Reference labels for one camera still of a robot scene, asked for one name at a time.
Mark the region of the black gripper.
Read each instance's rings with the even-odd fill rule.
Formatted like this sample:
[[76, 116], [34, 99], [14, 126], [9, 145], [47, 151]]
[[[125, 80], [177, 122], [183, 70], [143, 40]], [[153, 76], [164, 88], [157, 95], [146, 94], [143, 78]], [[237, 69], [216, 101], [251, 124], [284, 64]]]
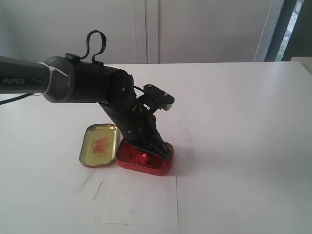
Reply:
[[130, 145], [146, 152], [159, 154], [165, 161], [174, 155], [173, 146], [164, 142], [156, 129], [156, 120], [149, 107], [141, 105], [136, 94], [110, 94], [99, 105], [121, 130]]

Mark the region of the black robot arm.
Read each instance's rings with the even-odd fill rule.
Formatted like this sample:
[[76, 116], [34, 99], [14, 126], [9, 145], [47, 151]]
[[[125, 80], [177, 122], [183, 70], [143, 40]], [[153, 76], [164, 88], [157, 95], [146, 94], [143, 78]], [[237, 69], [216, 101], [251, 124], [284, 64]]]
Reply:
[[170, 160], [173, 150], [157, 128], [156, 110], [169, 110], [175, 99], [147, 84], [136, 95], [133, 76], [99, 62], [51, 57], [44, 63], [0, 58], [3, 94], [41, 93], [51, 103], [98, 103], [133, 147]]

